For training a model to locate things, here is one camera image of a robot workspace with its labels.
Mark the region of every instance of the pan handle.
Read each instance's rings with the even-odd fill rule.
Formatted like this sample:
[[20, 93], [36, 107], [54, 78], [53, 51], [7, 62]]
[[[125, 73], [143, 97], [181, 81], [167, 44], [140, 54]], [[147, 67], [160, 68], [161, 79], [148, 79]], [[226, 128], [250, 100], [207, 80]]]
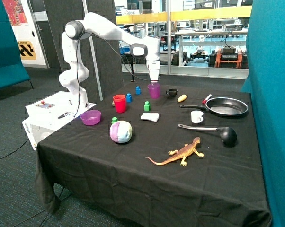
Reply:
[[207, 108], [203, 105], [179, 105], [180, 108], [195, 108], [206, 111]]
[[192, 126], [187, 126], [184, 124], [178, 124], [177, 126], [180, 128], [193, 129], [193, 130], [219, 130], [220, 129], [220, 128], [192, 127]]

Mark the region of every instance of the teal partition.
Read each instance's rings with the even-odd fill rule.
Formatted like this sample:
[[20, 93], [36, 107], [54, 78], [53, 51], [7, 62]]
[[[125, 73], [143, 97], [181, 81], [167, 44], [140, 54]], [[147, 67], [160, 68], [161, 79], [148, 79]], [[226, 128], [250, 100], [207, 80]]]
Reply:
[[22, 65], [18, 44], [0, 0], [0, 88], [30, 80]]
[[250, 92], [273, 226], [285, 227], [285, 0], [255, 0], [247, 38]]

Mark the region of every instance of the glass window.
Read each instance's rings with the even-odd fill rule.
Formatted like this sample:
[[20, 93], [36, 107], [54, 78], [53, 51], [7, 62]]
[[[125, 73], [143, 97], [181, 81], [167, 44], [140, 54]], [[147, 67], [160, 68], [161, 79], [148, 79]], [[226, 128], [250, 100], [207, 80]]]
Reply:
[[[133, 15], [131, 33], [139, 38], [155, 35], [160, 39], [161, 73], [245, 79], [248, 75], [246, 37], [252, 2], [127, 0], [126, 4], [127, 15]], [[144, 60], [134, 59], [132, 63], [134, 72], [148, 72]]]

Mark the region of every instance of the frying pan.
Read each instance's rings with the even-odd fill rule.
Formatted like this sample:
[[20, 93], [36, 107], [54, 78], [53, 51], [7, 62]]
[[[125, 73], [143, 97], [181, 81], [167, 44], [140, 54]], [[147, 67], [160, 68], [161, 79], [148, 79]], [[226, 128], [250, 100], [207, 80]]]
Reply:
[[248, 112], [244, 102], [233, 98], [211, 98], [203, 105], [180, 105], [180, 108], [195, 108], [203, 111], [209, 110], [219, 117], [242, 117]]

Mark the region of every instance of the black ladle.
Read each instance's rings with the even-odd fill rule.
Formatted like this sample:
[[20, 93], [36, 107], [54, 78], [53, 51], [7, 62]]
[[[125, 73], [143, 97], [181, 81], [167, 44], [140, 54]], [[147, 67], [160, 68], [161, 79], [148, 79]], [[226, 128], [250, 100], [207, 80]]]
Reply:
[[234, 146], [237, 140], [237, 134], [233, 128], [230, 127], [219, 127], [219, 128], [204, 128], [204, 127], [192, 127], [183, 124], [179, 124], [178, 127], [184, 129], [193, 129], [193, 130], [218, 130], [220, 132], [220, 138], [223, 143], [227, 146]]

